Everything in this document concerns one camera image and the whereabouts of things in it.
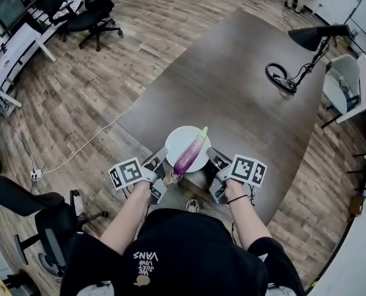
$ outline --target desk lamp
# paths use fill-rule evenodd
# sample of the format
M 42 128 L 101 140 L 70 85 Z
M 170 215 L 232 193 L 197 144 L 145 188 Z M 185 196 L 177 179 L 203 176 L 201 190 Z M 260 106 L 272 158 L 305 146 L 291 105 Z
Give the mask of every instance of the desk lamp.
M 301 28 L 299 30 L 291 30 L 287 32 L 289 37 L 291 37 L 294 42 L 306 48 L 308 51 L 316 51 L 319 47 L 319 51 L 313 57 L 311 63 L 304 64 L 299 70 L 295 77 L 291 75 L 283 68 L 282 65 L 277 63 L 270 63 L 265 68 L 265 73 L 268 79 L 287 94 L 294 95 L 297 87 L 303 80 L 303 78 L 310 72 L 312 72 L 314 66 L 319 62 L 319 60 L 327 53 L 330 48 L 329 40 L 333 36 L 350 36 L 350 29 L 348 25 L 327 25 L 324 27 L 312 27 L 312 28 Z M 297 82 L 294 81 L 302 69 L 305 71 L 302 73 L 301 77 Z

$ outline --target black and white square pattern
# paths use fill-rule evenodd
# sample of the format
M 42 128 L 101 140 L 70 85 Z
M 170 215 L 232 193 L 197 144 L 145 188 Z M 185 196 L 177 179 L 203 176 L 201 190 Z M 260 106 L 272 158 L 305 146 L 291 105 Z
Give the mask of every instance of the black and white square pattern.
M 115 167 L 113 167 L 110 171 L 110 178 L 112 179 L 113 185 L 115 187 L 115 189 L 119 189 L 121 187 L 121 181 L 120 178 L 117 174 L 117 170 Z
M 143 177 L 140 166 L 135 160 L 119 165 L 119 170 L 126 184 L 131 184 L 133 181 Z
M 265 164 L 258 162 L 256 168 L 254 169 L 253 177 L 251 178 L 250 184 L 260 187 L 262 180 L 264 179 L 265 171 L 267 166 Z
M 232 171 L 230 172 L 231 178 L 236 178 L 242 182 L 248 182 L 254 164 L 254 159 L 244 158 L 239 155 L 235 156 L 234 162 L 232 163 Z

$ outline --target black t-shirt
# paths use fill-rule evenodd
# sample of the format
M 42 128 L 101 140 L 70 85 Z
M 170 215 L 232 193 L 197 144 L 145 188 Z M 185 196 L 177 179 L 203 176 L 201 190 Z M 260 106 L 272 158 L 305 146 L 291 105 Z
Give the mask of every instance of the black t-shirt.
M 60 295 L 77 295 L 102 281 L 112 283 L 115 295 L 263 296 L 269 283 L 304 295 L 277 241 L 263 237 L 245 251 L 221 221 L 168 208 L 148 215 L 123 255 L 87 234 L 76 235 Z

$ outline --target round plate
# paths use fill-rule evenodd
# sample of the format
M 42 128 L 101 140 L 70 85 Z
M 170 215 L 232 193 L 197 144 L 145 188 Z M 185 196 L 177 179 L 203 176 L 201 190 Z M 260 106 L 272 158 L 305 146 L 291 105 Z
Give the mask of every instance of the round plate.
M 194 139 L 201 133 L 202 129 L 194 126 L 182 126 L 176 128 L 165 141 L 165 147 L 168 148 L 168 154 L 166 159 L 169 164 L 173 167 L 176 160 L 181 156 L 181 154 L 186 150 L 186 148 L 194 141 Z M 193 164 L 187 170 L 187 172 L 194 172 L 201 170 L 203 166 L 209 160 L 206 151 L 211 147 L 210 140 L 206 137 L 205 143 L 202 146 L 198 157 L 195 159 Z

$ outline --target lamp arm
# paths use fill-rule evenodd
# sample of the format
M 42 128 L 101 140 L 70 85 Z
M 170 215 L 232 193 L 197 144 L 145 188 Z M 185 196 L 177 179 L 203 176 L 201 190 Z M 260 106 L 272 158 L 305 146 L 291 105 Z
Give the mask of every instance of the lamp arm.
M 299 77 L 299 80 L 295 83 L 295 87 L 299 86 L 299 84 L 301 83 L 301 81 L 303 80 L 303 78 L 305 78 L 305 76 L 312 72 L 314 66 L 317 63 L 317 60 L 319 59 L 319 57 L 321 56 L 321 54 L 323 53 L 323 50 L 325 48 L 325 46 L 328 44 L 328 42 L 330 41 L 332 36 L 328 36 L 323 43 L 320 44 L 320 48 L 319 51 L 317 52 L 317 54 L 313 57 L 312 62 L 306 67 L 305 71 L 302 72 L 302 75 Z

